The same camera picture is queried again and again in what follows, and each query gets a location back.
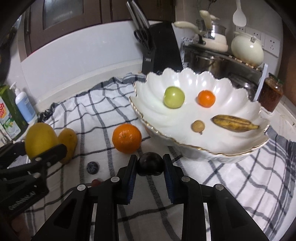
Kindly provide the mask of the checkered white-grey kitchen towel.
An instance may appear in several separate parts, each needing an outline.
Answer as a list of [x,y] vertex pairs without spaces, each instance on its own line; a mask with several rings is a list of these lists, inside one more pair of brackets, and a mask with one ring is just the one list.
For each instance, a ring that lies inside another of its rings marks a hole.
[[[118,152],[111,138],[118,125],[131,123],[142,134],[138,156],[145,152],[169,154],[185,175],[199,183],[224,185],[270,240],[281,239],[295,218],[295,126],[283,116],[275,115],[267,132],[269,142],[241,162],[191,161],[175,148],[149,137],[130,106],[129,97],[134,93],[136,80],[137,75],[113,77],[55,103],[48,125],[56,133],[65,128],[74,130],[78,144],[69,164],[56,164],[49,169],[49,194],[25,212],[29,233],[34,235],[76,186],[94,179],[109,179],[128,164],[129,156]],[[100,166],[95,175],[86,170],[92,161]]]

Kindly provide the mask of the yellow-brown mango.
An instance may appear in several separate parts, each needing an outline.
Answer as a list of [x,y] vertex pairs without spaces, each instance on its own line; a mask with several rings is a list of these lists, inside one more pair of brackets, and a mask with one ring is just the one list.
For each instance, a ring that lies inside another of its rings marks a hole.
[[64,144],[67,148],[66,157],[60,161],[60,163],[66,165],[72,160],[74,156],[75,149],[78,143],[78,138],[74,130],[70,128],[65,128],[58,135],[58,140],[60,144]]

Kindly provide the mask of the white wall power outlets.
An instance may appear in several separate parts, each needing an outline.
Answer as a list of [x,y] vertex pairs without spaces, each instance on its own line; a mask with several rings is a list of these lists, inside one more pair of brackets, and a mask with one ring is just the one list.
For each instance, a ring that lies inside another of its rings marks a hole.
[[253,35],[260,39],[262,43],[262,48],[272,54],[273,56],[279,57],[280,55],[280,40],[276,39],[264,32],[250,28],[250,27],[239,27],[235,26],[236,32],[245,32],[247,34]]

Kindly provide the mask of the dark purple plum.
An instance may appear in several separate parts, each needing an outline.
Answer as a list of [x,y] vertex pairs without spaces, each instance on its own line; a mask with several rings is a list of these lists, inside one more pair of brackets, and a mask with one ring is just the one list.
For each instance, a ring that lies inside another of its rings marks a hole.
[[155,152],[146,152],[138,160],[137,173],[140,176],[159,176],[163,171],[163,158]]

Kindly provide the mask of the small brown longan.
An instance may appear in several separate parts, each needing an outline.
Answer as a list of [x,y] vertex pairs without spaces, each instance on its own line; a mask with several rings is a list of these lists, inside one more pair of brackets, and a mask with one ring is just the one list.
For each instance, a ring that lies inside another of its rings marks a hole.
[[205,124],[201,120],[196,120],[191,124],[191,128],[194,132],[202,134],[205,129]]

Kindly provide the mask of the small dark grape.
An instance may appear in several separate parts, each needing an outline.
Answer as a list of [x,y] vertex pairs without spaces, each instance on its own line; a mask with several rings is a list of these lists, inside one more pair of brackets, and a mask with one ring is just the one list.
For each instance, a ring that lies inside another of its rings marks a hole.
[[95,175],[99,172],[99,164],[97,162],[89,162],[86,166],[86,170],[89,174]]

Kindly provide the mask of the white scalloped ceramic bowl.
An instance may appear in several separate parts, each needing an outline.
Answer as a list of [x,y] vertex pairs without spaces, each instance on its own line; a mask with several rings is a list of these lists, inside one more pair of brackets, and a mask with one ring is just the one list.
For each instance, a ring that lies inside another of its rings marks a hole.
[[[184,92],[185,101],[180,108],[164,105],[165,90],[169,86]],[[151,72],[145,81],[136,81],[134,90],[130,104],[146,132],[157,142],[174,147],[185,158],[236,163],[269,141],[270,122],[261,116],[260,103],[250,101],[247,91],[235,88],[228,78],[216,79],[208,71],[197,74],[190,68],[181,72],[166,68],[161,75]],[[215,95],[212,107],[204,108],[197,103],[202,90],[210,90]],[[226,130],[211,120],[220,114],[249,120],[259,125],[259,129],[242,133]],[[202,134],[191,128],[196,120],[205,124]]]

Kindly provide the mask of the green apple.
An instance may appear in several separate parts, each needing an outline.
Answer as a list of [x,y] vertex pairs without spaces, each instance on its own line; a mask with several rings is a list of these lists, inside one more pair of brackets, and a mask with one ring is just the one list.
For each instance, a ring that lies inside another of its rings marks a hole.
[[176,87],[176,86],[169,86],[165,90],[164,94],[164,105],[168,108],[180,108],[185,101],[185,94],[184,92]]

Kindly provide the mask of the small orange mandarin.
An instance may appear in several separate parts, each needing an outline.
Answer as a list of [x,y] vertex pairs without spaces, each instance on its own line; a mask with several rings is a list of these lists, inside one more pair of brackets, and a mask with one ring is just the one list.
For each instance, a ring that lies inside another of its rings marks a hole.
[[216,97],[210,90],[202,90],[197,96],[197,103],[204,108],[212,107],[215,101]]

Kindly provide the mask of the brown-red date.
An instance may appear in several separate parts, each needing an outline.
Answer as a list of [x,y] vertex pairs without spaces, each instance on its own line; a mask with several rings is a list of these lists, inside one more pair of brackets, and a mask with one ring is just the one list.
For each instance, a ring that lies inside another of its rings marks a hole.
[[91,182],[91,187],[97,187],[101,184],[101,181],[99,181],[98,179],[94,179]]

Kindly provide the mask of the large orange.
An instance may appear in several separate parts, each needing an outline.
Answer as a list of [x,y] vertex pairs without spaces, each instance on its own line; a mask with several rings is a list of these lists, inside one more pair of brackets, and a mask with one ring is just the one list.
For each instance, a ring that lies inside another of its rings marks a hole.
[[124,153],[132,154],[136,152],[141,145],[142,134],[140,130],[129,123],[119,125],[112,134],[112,143],[114,147]]

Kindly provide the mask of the green dish soap bottle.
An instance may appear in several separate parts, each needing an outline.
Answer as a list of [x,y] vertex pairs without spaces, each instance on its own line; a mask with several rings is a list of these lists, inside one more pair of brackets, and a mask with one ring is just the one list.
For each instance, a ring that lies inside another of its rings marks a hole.
[[15,103],[16,95],[8,85],[1,86],[1,125],[8,136],[16,141],[28,128]]

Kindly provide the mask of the overripe yellow-brown banana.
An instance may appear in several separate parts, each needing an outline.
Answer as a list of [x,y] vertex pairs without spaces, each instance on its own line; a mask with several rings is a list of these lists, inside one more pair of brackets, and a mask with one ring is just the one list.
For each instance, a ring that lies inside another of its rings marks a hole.
[[249,120],[231,115],[220,114],[212,117],[211,120],[215,125],[221,128],[238,133],[259,129],[259,125],[255,125]]

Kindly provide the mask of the yellow lemon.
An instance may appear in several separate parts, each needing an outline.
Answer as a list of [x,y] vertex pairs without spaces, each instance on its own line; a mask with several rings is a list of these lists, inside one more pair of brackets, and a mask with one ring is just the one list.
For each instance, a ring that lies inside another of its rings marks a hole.
[[34,124],[25,137],[25,151],[30,160],[58,144],[55,131],[47,123]]

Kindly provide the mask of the white rice spoon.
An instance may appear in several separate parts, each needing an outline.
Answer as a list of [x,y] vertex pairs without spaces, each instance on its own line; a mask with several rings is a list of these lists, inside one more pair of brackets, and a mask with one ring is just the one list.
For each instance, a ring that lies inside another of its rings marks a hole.
[[246,15],[243,13],[241,8],[241,0],[236,0],[236,11],[233,14],[233,23],[238,27],[245,27],[247,24]]

